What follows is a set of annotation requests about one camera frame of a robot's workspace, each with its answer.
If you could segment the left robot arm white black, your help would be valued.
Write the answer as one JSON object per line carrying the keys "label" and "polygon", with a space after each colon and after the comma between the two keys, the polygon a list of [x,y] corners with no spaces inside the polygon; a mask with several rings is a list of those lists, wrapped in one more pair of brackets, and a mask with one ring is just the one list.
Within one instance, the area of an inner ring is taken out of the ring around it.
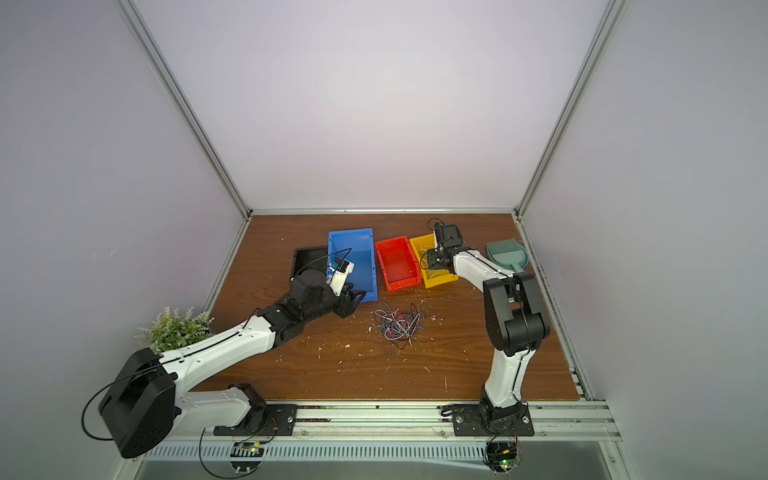
{"label": "left robot arm white black", "polygon": [[265,423],[263,399],[246,384],[199,392],[197,386],[250,357],[281,346],[311,321],[333,313],[346,318],[365,298],[346,272],[309,270],[289,291],[245,321],[189,346],[131,354],[116,378],[94,395],[98,413],[121,457],[139,457],[169,435],[221,427],[225,432]]}

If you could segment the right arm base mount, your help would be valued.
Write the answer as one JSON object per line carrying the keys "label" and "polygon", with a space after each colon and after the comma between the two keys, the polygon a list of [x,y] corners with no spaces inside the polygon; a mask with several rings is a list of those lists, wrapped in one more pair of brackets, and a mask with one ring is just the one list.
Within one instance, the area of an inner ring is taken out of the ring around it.
{"label": "right arm base mount", "polygon": [[454,434],[458,437],[535,435],[533,420],[526,403],[501,408],[482,400],[472,404],[441,406],[439,412],[443,418],[450,420]]}

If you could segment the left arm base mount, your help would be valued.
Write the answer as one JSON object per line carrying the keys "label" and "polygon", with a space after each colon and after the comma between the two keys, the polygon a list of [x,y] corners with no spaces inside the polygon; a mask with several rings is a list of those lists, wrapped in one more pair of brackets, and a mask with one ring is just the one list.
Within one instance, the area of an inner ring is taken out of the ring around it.
{"label": "left arm base mount", "polygon": [[298,412],[297,404],[269,403],[251,385],[234,384],[231,390],[247,398],[248,409],[236,424],[215,426],[215,436],[291,436]]}

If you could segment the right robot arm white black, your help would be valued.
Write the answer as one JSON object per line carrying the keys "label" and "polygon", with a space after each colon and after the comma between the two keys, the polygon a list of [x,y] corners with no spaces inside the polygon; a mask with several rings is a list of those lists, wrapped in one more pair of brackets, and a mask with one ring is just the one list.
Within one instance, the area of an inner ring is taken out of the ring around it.
{"label": "right robot arm white black", "polygon": [[490,427],[521,417],[528,366],[551,331],[534,276],[505,269],[469,247],[432,248],[425,257],[429,270],[445,269],[483,294],[494,355],[478,405],[480,418]]}

